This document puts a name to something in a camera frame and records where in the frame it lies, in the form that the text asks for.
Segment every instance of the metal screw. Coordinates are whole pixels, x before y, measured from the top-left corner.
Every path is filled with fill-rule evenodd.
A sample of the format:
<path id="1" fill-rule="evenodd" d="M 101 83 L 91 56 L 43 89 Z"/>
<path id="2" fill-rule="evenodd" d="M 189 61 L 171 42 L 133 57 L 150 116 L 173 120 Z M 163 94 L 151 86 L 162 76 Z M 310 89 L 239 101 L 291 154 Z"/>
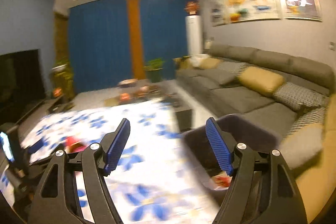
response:
<path id="1" fill-rule="evenodd" d="M 93 143 L 92 145 L 90 145 L 90 148 L 92 150 L 97 150 L 100 147 L 99 143 Z"/>
<path id="2" fill-rule="evenodd" d="M 280 156 L 280 151 L 279 151 L 279 150 L 276 150 L 276 149 L 273 149 L 273 150 L 272 150 L 272 154 L 273 154 L 274 156 Z"/>
<path id="3" fill-rule="evenodd" d="M 244 149 L 246 149 L 246 144 L 244 144 L 244 143 L 238 143 L 238 144 L 237 144 L 237 147 L 238 147 L 239 149 L 241 149 L 241 150 L 244 150 Z"/>
<path id="4" fill-rule="evenodd" d="M 58 150 L 58 151 L 56 151 L 56 153 L 55 153 L 55 155 L 57 156 L 57 157 L 60 157 L 60 156 L 62 156 L 64 154 L 64 151 L 63 150 Z"/>

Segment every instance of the gray patterned pillow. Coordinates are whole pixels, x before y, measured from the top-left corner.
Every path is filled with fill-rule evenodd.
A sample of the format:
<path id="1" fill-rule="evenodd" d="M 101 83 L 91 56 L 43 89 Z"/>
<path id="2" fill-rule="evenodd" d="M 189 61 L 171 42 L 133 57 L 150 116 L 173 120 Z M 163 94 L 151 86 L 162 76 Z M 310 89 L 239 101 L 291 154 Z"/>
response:
<path id="1" fill-rule="evenodd" d="M 315 108 L 326 106 L 329 98 L 316 91 L 306 89 L 291 82 L 283 84 L 278 88 L 273 97 L 276 101 L 288 106 L 298 112 L 302 108 Z"/>
<path id="2" fill-rule="evenodd" d="M 324 122 L 324 114 L 326 112 L 325 107 L 316 108 L 307 114 L 298 118 L 292 125 L 291 129 L 289 130 L 287 136 L 292 135 L 296 131 L 300 130 L 301 128 L 312 124 L 312 123 L 323 123 Z"/>
<path id="3" fill-rule="evenodd" d="M 217 69 L 226 70 L 227 72 L 239 76 L 243 73 L 244 70 L 247 69 L 248 66 L 249 64 L 245 62 L 236 63 L 236 62 L 224 61 L 217 66 Z"/>

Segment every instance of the plant pot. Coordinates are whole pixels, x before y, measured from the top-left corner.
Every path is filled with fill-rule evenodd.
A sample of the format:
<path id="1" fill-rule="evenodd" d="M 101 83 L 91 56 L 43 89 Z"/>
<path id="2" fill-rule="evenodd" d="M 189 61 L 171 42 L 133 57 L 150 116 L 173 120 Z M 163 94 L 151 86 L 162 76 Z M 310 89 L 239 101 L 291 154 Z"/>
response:
<path id="1" fill-rule="evenodd" d="M 146 70 L 146 75 L 147 78 L 152 82 L 152 83 L 157 83 L 162 80 L 161 78 L 161 69 L 154 69 L 154 70 Z"/>

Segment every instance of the potted plant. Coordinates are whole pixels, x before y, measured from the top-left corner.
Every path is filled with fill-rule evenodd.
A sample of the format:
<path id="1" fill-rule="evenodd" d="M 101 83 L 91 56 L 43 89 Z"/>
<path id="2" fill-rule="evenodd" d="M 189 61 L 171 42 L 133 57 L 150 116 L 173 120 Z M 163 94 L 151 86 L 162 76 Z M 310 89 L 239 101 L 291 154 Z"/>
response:
<path id="1" fill-rule="evenodd" d="M 163 63 L 164 62 L 161 58 L 157 58 L 157 59 L 148 61 L 147 66 L 144 67 L 147 78 L 152 83 L 157 83 L 161 81 L 161 70 L 162 70 Z"/>
<path id="2" fill-rule="evenodd" d="M 62 58 L 56 61 L 55 66 L 51 69 L 51 80 L 55 88 L 62 88 L 62 93 L 64 93 L 69 100 L 75 97 L 73 88 L 73 78 L 74 74 L 70 67 L 70 62 L 67 58 Z"/>

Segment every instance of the gray wall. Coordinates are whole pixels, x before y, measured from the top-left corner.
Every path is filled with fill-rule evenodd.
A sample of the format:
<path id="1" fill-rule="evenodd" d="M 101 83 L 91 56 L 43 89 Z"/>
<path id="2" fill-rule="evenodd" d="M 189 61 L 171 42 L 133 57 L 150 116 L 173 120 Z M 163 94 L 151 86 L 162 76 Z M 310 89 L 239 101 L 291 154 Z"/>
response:
<path id="1" fill-rule="evenodd" d="M 53 0 L 0 0 L 0 55 L 40 49 L 44 87 L 54 65 Z"/>
<path id="2" fill-rule="evenodd" d="M 207 37 L 228 45 L 256 47 L 262 50 L 302 56 L 335 69 L 336 0 L 319 0 L 323 22 L 307 20 L 267 20 L 212 27 L 209 0 L 200 0 Z"/>

